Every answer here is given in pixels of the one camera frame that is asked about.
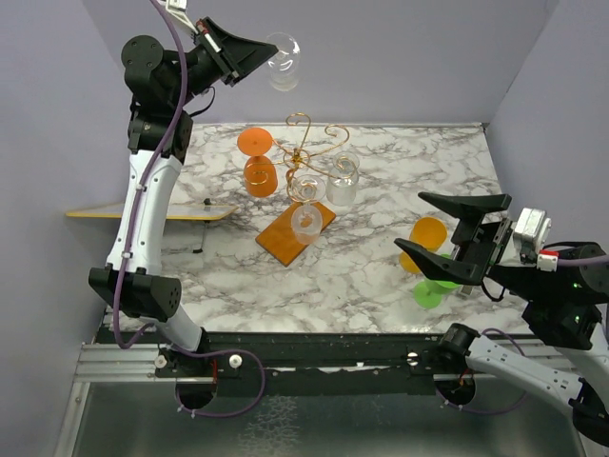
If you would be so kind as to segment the yellow plastic goblet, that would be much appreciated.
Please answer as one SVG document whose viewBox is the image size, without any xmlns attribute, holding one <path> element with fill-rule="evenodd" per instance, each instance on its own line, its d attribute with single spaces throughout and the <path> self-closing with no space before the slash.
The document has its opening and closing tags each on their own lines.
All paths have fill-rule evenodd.
<svg viewBox="0 0 609 457">
<path fill-rule="evenodd" d="M 436 253 L 447 238 L 446 225 L 434 217 L 423 217 L 418 220 L 410 232 L 408 240 L 421 245 L 430 252 Z M 400 265 L 404 271 L 412 274 L 420 273 L 414 261 L 405 253 L 400 254 Z"/>
</svg>

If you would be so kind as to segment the clear stemmed wine glass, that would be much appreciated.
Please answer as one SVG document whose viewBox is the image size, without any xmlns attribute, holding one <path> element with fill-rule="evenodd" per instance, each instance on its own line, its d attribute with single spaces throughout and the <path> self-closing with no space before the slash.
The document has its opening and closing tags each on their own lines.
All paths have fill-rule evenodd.
<svg viewBox="0 0 609 457">
<path fill-rule="evenodd" d="M 279 91 L 287 92 L 299 83 L 299 64 L 301 48 L 293 36 L 274 32 L 267 36 L 266 42 L 277 48 L 277 53 L 267 61 L 270 85 Z"/>
</svg>

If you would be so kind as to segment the orange plastic goblet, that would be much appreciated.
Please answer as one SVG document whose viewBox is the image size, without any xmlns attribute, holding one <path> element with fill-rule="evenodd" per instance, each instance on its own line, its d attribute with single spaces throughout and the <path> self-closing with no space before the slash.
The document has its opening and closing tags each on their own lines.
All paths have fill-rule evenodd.
<svg viewBox="0 0 609 457">
<path fill-rule="evenodd" d="M 278 187 L 275 166 L 265 156 L 272 146 L 271 134 L 262 128 L 245 129 L 237 139 L 239 151 L 248 157 L 243 176 L 246 191 L 253 197 L 266 198 Z"/>
</svg>

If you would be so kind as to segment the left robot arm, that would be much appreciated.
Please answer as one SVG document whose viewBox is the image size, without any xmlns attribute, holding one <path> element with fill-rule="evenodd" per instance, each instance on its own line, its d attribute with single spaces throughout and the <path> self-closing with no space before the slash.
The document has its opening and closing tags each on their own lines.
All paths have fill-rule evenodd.
<svg viewBox="0 0 609 457">
<path fill-rule="evenodd" d="M 105 265 L 89 286 L 114 312 L 155 326 L 180 348 L 177 364 L 196 376 L 209 367 L 204 331 L 181 305 L 182 285 L 166 277 L 161 242 L 171 193 L 186 159 L 193 121 L 184 106 L 216 82 L 234 86 L 278 52 L 276 46 L 198 21 L 194 47 L 166 50 L 154 37 L 129 39 L 121 52 L 132 98 L 126 202 Z"/>
</svg>

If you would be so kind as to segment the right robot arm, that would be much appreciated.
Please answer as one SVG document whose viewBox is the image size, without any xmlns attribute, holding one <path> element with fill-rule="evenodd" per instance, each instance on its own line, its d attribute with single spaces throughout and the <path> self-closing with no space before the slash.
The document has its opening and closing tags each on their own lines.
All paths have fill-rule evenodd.
<svg viewBox="0 0 609 457">
<path fill-rule="evenodd" d="M 596 242 L 547 243 L 551 219 L 525 208 L 517 220 L 487 223 L 485 215 L 505 211 L 508 194 L 451 196 L 422 191 L 420 198 L 458 219 L 456 251 L 441 257 L 402 238 L 395 244 L 429 280 L 482 286 L 491 279 L 526 303 L 522 314 L 545 345 L 577 369 L 566 373 L 504 350 L 463 324 L 442 336 L 437 360 L 446 371 L 462 368 L 493 374 L 544 399 L 569 417 L 590 440 L 608 444 L 608 341 L 599 305 L 608 301 L 608 256 Z"/>
</svg>

